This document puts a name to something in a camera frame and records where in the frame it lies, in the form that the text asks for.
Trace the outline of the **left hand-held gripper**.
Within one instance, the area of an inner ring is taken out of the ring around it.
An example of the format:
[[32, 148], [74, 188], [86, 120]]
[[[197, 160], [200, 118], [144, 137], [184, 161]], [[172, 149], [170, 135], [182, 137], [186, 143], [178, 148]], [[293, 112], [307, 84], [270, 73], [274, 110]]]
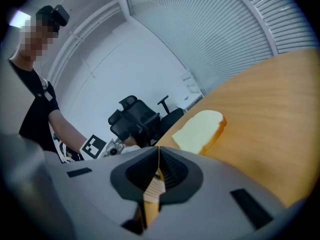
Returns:
[[130, 153], [140, 149], [138, 145], [126, 146], [121, 143], [116, 143], [112, 138], [110, 141], [104, 141], [93, 134], [85, 141], [79, 151], [83, 159], [89, 161], [115, 156], [121, 153]]

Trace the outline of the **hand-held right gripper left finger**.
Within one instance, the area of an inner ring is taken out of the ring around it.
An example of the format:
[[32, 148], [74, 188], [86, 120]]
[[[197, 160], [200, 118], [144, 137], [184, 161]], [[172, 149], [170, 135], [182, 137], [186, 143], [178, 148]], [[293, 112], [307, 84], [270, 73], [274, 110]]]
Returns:
[[47, 163], [77, 240], [142, 240], [143, 194], [158, 169], [157, 147], [97, 160]]

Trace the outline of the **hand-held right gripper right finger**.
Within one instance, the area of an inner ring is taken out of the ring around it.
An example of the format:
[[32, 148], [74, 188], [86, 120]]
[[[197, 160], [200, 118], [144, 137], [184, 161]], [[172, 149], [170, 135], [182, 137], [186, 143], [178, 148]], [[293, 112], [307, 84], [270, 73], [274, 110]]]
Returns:
[[202, 155], [160, 147], [166, 191], [149, 240], [273, 240], [305, 204], [289, 207], [235, 167]]

